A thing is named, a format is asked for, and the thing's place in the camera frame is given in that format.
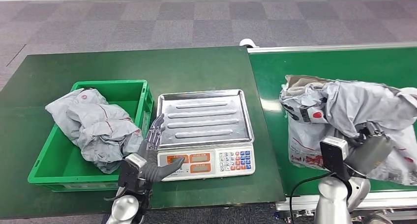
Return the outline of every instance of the red logo on bag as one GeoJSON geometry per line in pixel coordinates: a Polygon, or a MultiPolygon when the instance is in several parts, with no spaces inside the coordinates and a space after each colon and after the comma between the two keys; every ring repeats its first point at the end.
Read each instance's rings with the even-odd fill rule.
{"type": "Polygon", "coordinates": [[[321,118],[322,117],[322,113],[321,112],[315,112],[313,113],[313,118],[321,118]]]}
{"type": "Polygon", "coordinates": [[[317,165],[319,167],[323,167],[323,157],[321,155],[317,155],[315,157],[305,157],[305,162],[311,165],[317,165]]]}
{"type": "Polygon", "coordinates": [[[414,162],[414,160],[413,160],[412,158],[409,158],[409,157],[404,157],[404,159],[405,159],[407,162],[410,162],[410,163],[413,163],[413,162],[414,162]]]}

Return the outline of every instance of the green table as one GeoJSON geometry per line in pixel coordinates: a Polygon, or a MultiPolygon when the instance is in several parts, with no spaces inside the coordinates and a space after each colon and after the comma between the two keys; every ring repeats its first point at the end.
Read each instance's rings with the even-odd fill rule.
{"type": "MultiPolygon", "coordinates": [[[[0,92],[0,218],[109,211],[110,204],[102,198],[114,192],[53,193],[26,181],[53,125],[44,106],[67,93],[75,81],[86,80],[147,79],[154,97],[212,89],[240,88],[245,92],[255,135],[256,172],[155,184],[153,208],[285,200],[284,194],[294,184],[321,173],[288,161],[287,121],[277,101],[285,75],[417,86],[415,47],[320,48],[260,48],[249,50],[249,54],[246,48],[223,47],[28,56],[0,92]]],[[[374,192],[416,190],[372,182],[374,192]]],[[[297,195],[316,193],[317,182],[312,182],[301,186],[297,195]]]]}
{"type": "Polygon", "coordinates": [[[49,131],[46,104],[76,81],[146,79],[152,95],[242,89],[254,131],[256,171],[249,176],[161,182],[153,208],[285,200],[249,56],[244,47],[28,56],[0,92],[0,218],[105,213],[115,192],[53,193],[27,176],[49,131]]]}
{"type": "MultiPolygon", "coordinates": [[[[285,194],[299,181],[324,174],[323,171],[293,166],[288,159],[288,120],[278,95],[285,75],[313,75],[327,79],[359,80],[390,86],[417,87],[417,43],[357,46],[282,47],[248,49],[269,135],[280,168],[285,194]]],[[[301,185],[295,192],[299,209],[315,208],[319,180],[301,185]]],[[[391,200],[390,205],[417,205],[417,186],[371,180],[369,198],[391,200]]],[[[362,203],[364,207],[373,207],[362,203]]],[[[288,201],[277,209],[288,210],[288,201]]]]}

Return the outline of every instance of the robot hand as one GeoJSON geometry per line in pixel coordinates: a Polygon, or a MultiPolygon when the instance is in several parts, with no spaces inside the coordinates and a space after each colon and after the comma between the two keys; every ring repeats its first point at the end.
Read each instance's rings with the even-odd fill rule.
{"type": "Polygon", "coordinates": [[[158,167],[157,150],[160,136],[165,130],[163,123],[164,114],[152,123],[139,151],[122,160],[119,190],[116,197],[107,199],[115,201],[107,224],[142,223],[149,208],[152,183],[161,181],[184,163],[185,158],[177,158],[164,167],[158,167]]]}
{"type": "Polygon", "coordinates": [[[152,123],[146,138],[142,141],[139,151],[127,156],[121,164],[119,186],[127,187],[132,192],[139,192],[141,182],[159,182],[178,170],[184,163],[184,158],[177,158],[172,163],[158,167],[157,150],[160,136],[165,130],[164,114],[158,116],[152,123]]]}

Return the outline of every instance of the grey carpet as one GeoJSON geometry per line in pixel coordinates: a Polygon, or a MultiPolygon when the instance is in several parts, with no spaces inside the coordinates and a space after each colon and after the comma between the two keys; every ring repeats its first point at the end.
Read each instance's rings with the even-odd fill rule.
{"type": "MultiPolygon", "coordinates": [[[[0,2],[0,90],[30,54],[417,41],[417,0],[0,2]]],[[[268,205],[150,212],[153,223],[282,223],[268,205]]],[[[0,221],[100,223],[101,215],[0,221]]]]}

